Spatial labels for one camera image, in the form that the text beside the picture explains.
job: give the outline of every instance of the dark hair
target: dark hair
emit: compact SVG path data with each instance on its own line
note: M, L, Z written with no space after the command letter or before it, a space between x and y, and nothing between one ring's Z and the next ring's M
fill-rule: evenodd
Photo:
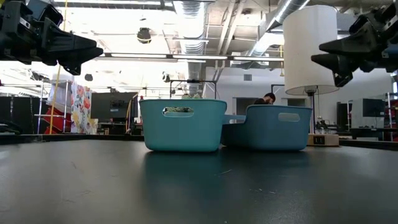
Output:
M267 96L270 97L275 102L275 100L276 100L275 94L267 93L264 97L267 97Z

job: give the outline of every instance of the air duct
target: air duct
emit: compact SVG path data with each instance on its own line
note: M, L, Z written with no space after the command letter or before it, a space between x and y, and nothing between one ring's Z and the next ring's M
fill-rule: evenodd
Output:
M276 44L274 42L276 36L268 33L270 30L282 25L283 21L288 15L296 10L303 8L309 0L280 0L278 3L278 8L272 11L267 18L266 23L266 33L259 39L259 41L254 45L254 47L248 52L247 56L260 57L268 49L270 45Z
M204 53L205 43L198 41L205 33L206 2L174 1L175 12L180 21L179 34L184 37L181 41L183 54L200 55ZM201 63L188 62L188 79L200 79ZM197 86L187 85L189 94L197 92Z

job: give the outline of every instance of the teal plastic basket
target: teal plastic basket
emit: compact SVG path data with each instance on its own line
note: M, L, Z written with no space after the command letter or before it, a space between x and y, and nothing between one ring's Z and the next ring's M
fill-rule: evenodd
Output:
M298 151L307 146L311 108L252 105L241 124L224 124L221 143L228 147Z
M145 145L153 151L211 152L218 149L226 103L220 100L141 100ZM193 113L163 113L189 107Z

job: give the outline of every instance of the ceiling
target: ceiling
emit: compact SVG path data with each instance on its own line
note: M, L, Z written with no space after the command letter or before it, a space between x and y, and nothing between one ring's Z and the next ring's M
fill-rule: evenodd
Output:
M61 7L64 4L63 1L55 0L58 10L63 15L66 12L66 16L64 16L66 20L65 30L71 30L77 35L96 40L98 46L103 48L105 52L179 54L181 51L178 17L172 11L115 9L106 7L106 5L103 8L74 7L73 1L80 0L70 0L70 7L65 10L64 7ZM223 15L228 8L229 1L217 0L208 6L205 24L205 38L208 40L205 48L206 54L216 53L223 28ZM368 10L371 6L389 4L390 2L392 1L313 0L310 1L310 4L326 4L337 8L350 6L351 8L347 13L355 13L360 10ZM237 27L227 54L249 50L256 43L258 25L265 19L265 14L276 9L276 7L277 0L246 0L244 14L233 17L233 20L236 20ZM141 44L138 42L137 32L140 27L150 28L151 43ZM4 74L8 74L7 82L11 83L30 82L29 69L48 77L52 77L58 72L58 67L47 67L41 63L34 63L31 66L11 62L0 62L0 64L2 68L0 78L4 80ZM172 79L184 79L187 73L187 63L92 60L82 66L83 75L75 77L75 80L83 85L91 86L127 85L164 88L169 86L161 79L164 72L170 74ZM61 73L66 74L67 72L62 69ZM92 82L88 83L84 80L86 73L93 75ZM24 78L28 77L28 79L20 81L18 80L20 79L19 75Z

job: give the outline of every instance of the white wall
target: white wall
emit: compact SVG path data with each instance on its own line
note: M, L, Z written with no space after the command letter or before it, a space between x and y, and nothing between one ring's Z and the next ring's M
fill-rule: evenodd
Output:
M213 78L215 69L206 68L206 79ZM252 81L243 81L244 74L251 74ZM266 93L271 92L271 84L284 84L284 77L280 76L280 69L269 71L268 69L250 69L225 68L217 83L217 92L221 100L227 102L226 114L233 114L233 98L261 98ZM292 96L285 94L283 87L274 87L276 91L275 105L286 105L288 98L305 98L307 96ZM318 109L318 97L315 97L315 116L321 115L323 119L331 123L336 122L336 104L337 102L347 102L360 98L376 96L392 91L391 77L383 69L377 69L371 73L356 71L354 78L340 90L325 95L320 95L320 110ZM214 92L206 86L204 92L205 98L214 98Z

